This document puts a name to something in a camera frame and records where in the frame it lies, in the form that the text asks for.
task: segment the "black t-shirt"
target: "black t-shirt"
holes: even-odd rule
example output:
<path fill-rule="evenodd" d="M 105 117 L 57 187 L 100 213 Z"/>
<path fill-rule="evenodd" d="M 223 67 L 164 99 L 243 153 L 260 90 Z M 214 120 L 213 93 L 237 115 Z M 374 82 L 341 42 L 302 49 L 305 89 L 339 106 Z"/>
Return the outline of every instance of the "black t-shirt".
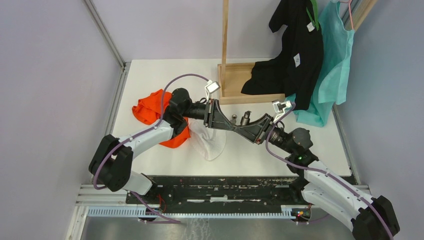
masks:
<path fill-rule="evenodd" d="M 273 33 L 283 25 L 282 51 L 274 59 L 258 61 L 242 90 L 242 94 L 296 94 L 296 110 L 307 110 L 323 65 L 324 44 L 321 26 L 309 32 L 314 19 L 310 0 L 281 0 L 269 28 Z"/>

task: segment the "white wall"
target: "white wall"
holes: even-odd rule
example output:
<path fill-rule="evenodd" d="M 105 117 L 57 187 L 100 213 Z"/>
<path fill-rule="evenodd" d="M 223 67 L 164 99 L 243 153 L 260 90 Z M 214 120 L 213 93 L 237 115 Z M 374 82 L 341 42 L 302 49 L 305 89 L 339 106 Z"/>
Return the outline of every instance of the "white wall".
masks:
<path fill-rule="evenodd" d="M 317 0 L 319 12 L 330 0 Z M 222 0 L 93 0 L 120 54 L 133 59 L 222 56 Z M 269 58 L 283 31 L 268 23 L 280 0 L 229 0 L 228 58 Z M 342 4 L 341 13 L 347 5 Z"/>
<path fill-rule="evenodd" d="M 81 0 L 0 5 L 0 239 L 63 239 L 120 68 Z"/>
<path fill-rule="evenodd" d="M 361 180 L 393 203 L 396 240 L 423 238 L 423 11 L 422 0 L 376 3 L 354 36 L 337 108 Z"/>

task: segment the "turquoise cloth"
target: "turquoise cloth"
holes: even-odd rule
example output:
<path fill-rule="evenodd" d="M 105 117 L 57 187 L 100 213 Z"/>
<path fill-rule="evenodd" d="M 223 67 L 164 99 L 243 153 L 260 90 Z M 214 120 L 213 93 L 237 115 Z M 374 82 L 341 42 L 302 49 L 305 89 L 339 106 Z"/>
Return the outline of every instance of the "turquoise cloth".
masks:
<path fill-rule="evenodd" d="M 355 30 L 345 30 L 339 8 L 340 2 L 330 1 L 319 16 L 324 59 L 308 110 L 294 111 L 298 123 L 324 127 L 333 104 L 346 101 Z M 286 98 L 292 102 L 295 99 L 295 94 Z"/>

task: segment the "clothing label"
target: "clothing label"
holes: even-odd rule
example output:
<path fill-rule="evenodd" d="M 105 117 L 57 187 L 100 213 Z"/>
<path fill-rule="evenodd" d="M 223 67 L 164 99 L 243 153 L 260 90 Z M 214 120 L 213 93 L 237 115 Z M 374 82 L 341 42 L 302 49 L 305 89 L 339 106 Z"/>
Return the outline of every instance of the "clothing label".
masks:
<path fill-rule="evenodd" d="M 312 24 L 312 22 L 310 22 L 308 25 L 306 25 L 306 27 L 307 27 L 307 29 L 308 29 L 309 32 L 312 32 L 315 29 L 315 27 Z"/>
<path fill-rule="evenodd" d="M 296 65 L 296 68 L 299 67 L 301 64 L 301 55 L 298 53 L 296 56 L 293 57 L 294 59 L 294 65 Z"/>

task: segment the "wooden tray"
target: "wooden tray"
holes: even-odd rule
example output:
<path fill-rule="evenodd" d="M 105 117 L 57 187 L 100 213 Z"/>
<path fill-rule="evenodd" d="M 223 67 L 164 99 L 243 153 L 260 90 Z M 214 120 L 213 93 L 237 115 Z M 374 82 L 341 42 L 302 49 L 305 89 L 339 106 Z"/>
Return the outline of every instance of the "wooden tray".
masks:
<path fill-rule="evenodd" d="M 243 85 L 252 77 L 254 62 L 227 64 L 228 1 L 223 0 L 222 12 L 222 63 L 218 64 L 220 104 L 268 103 L 284 100 L 284 94 L 246 95 Z"/>
<path fill-rule="evenodd" d="M 254 62 L 229 63 L 225 66 L 225 82 L 222 79 L 222 65 L 218 64 L 219 103 L 225 104 L 251 104 L 270 103 L 276 99 L 284 100 L 284 94 L 246 95 L 241 93 L 243 85 L 252 77 Z"/>

